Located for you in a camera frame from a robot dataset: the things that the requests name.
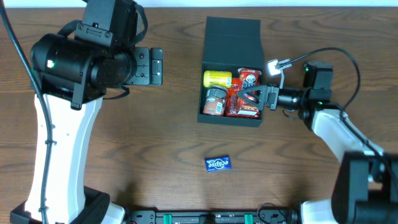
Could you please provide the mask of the red Hacks candy bag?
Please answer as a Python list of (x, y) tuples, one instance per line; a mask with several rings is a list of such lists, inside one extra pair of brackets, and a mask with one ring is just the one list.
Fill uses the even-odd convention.
[(238, 117), (236, 105), (238, 102), (237, 92), (239, 91), (240, 79), (233, 78), (231, 88), (228, 90), (225, 116)]

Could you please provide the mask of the Hello Panda red box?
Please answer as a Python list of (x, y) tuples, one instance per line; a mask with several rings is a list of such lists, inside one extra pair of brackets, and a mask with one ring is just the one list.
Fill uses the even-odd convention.
[(259, 84), (259, 78), (262, 75), (261, 71), (253, 70), (250, 68), (239, 68), (238, 87), (230, 98), (230, 111), (229, 114), (238, 118), (257, 119), (259, 117), (259, 109), (246, 100), (257, 103), (254, 95), (257, 91), (244, 93), (244, 98), (240, 98), (237, 92), (246, 90)]

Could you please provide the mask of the Pringles small can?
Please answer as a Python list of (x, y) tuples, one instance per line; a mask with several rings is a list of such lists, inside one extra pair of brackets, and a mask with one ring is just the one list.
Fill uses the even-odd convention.
[(212, 85), (206, 93), (203, 114), (223, 116), (226, 107), (228, 89), (221, 85)]

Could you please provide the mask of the yellow Mentos bottle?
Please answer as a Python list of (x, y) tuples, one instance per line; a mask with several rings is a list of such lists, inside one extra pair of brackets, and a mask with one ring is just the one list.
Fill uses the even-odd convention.
[(229, 71), (206, 70), (203, 73), (203, 86), (210, 87), (212, 85), (221, 85), (231, 88), (233, 74)]

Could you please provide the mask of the dark green box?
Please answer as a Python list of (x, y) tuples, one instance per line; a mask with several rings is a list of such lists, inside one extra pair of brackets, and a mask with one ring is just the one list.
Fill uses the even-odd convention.
[(251, 68), (262, 72), (259, 83), (264, 83), (265, 58), (261, 44), (261, 21), (227, 17), (206, 18), (205, 40), (201, 65), (201, 88), (198, 103), (199, 123), (223, 124), (230, 126), (259, 127), (259, 118), (232, 118), (203, 114), (207, 88), (203, 86), (206, 70), (232, 72), (239, 77), (239, 68)]

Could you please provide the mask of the blue Eclipse mint tin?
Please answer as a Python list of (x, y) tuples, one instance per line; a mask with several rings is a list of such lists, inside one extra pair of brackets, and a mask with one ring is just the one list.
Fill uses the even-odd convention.
[(219, 156), (205, 159), (205, 169), (207, 172), (216, 172), (232, 169), (229, 156)]

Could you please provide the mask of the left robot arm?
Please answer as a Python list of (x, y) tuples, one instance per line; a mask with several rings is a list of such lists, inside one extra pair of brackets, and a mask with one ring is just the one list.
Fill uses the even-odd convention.
[(34, 179), (11, 223), (126, 223), (127, 210), (84, 185), (88, 145), (108, 89), (161, 85), (163, 51), (141, 47), (148, 21), (135, 1), (88, 1), (83, 19), (43, 36), (26, 57), (5, 11), (37, 112)]

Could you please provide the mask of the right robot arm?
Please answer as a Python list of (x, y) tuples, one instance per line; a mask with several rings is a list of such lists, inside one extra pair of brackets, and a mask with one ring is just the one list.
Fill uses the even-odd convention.
[(279, 85), (245, 86), (238, 97), (259, 110), (298, 111), (298, 118), (320, 137), (340, 162), (330, 199), (303, 202), (293, 223), (397, 223), (397, 156), (371, 142), (332, 103), (331, 64), (305, 64), (303, 89)]

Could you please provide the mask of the black mounting rail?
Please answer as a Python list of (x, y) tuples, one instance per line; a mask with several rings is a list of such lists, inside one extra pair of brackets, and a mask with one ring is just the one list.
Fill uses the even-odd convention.
[(127, 211), (127, 224), (300, 224), (299, 211), (266, 202), (249, 209), (159, 210), (140, 208)]

